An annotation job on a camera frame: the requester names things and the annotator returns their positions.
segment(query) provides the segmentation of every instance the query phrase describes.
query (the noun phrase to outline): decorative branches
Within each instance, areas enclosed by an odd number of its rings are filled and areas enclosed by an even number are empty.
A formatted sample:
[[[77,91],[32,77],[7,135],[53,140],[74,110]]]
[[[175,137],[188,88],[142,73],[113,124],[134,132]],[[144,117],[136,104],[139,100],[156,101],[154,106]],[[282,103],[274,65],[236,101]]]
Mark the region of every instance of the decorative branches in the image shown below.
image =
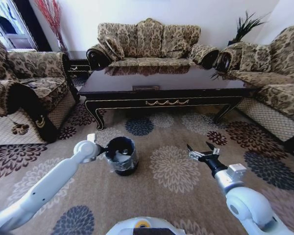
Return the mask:
[[[61,6],[58,0],[35,0],[38,9],[46,18],[50,25],[51,30],[59,40],[60,48],[62,51],[66,50],[61,35]]]
[[[261,22],[261,20],[267,15],[261,16],[259,18],[256,18],[252,20],[251,18],[255,15],[255,12],[248,15],[248,12],[245,11],[246,18],[243,19],[242,17],[239,17],[239,20],[237,22],[237,34],[236,37],[233,39],[235,42],[239,42],[247,33],[249,33],[254,27],[259,26],[261,24],[264,24],[265,22]]]

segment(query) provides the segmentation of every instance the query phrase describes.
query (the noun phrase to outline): window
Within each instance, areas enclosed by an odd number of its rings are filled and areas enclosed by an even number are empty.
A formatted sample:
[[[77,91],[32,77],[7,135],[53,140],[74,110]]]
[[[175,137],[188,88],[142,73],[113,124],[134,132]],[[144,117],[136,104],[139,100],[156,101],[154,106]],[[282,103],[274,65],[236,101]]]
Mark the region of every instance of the window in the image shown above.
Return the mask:
[[[12,0],[0,0],[0,40],[7,49],[37,48]]]

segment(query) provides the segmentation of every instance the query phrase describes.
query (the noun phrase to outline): side table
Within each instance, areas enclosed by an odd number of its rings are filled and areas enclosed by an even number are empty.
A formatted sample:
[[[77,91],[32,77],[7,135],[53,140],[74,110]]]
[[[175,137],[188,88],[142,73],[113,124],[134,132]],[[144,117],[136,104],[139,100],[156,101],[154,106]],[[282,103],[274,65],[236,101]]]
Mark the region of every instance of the side table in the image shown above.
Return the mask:
[[[68,71],[72,79],[78,77],[88,78],[92,73],[85,51],[68,51],[70,69]]]

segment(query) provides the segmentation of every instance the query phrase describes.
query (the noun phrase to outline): white wall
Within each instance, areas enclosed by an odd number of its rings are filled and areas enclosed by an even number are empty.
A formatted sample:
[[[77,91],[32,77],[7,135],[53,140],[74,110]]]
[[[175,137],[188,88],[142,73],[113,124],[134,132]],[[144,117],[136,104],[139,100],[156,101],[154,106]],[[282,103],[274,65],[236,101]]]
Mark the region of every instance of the white wall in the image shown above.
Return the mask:
[[[199,25],[201,27],[200,42],[223,48],[235,36],[237,18],[244,16],[246,10],[261,16],[271,12],[278,3],[278,0],[59,1],[63,10],[61,19],[63,36],[69,50],[87,50],[96,44],[99,23],[136,24],[148,17],[163,24]],[[34,11],[52,49],[57,49],[56,38],[48,29],[47,22],[38,9]],[[253,29],[246,36],[245,41],[255,40],[261,27]]]
[[[55,34],[53,33],[53,31],[51,30],[51,28],[49,27],[49,24],[47,23],[45,17],[40,12],[40,10],[37,8],[34,0],[29,0],[29,3],[35,12],[37,20],[40,23],[40,26],[41,26],[49,44],[50,44],[51,49],[53,51],[59,51],[57,38],[56,38]]]
[[[269,44],[283,29],[294,25],[294,0],[280,0],[254,42]]]

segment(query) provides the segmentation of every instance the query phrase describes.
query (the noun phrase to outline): drawer handle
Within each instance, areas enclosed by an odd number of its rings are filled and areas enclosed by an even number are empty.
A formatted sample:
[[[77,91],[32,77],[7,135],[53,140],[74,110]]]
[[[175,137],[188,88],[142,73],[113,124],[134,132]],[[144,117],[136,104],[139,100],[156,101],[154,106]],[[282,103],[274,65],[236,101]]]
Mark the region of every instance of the drawer handle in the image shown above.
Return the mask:
[[[173,103],[171,103],[171,102],[168,101],[168,100],[165,101],[165,102],[163,102],[163,103],[159,102],[158,100],[155,101],[154,103],[149,103],[148,101],[146,101],[146,105],[150,105],[150,106],[153,106],[153,105],[156,105],[156,104],[159,104],[159,105],[166,105],[166,104],[169,104],[169,105],[174,105],[174,104],[183,105],[183,104],[187,104],[189,101],[190,101],[189,99],[186,100],[186,101],[184,101],[184,102],[180,102],[180,100],[177,100],[177,101],[175,101],[175,102],[173,102]]]

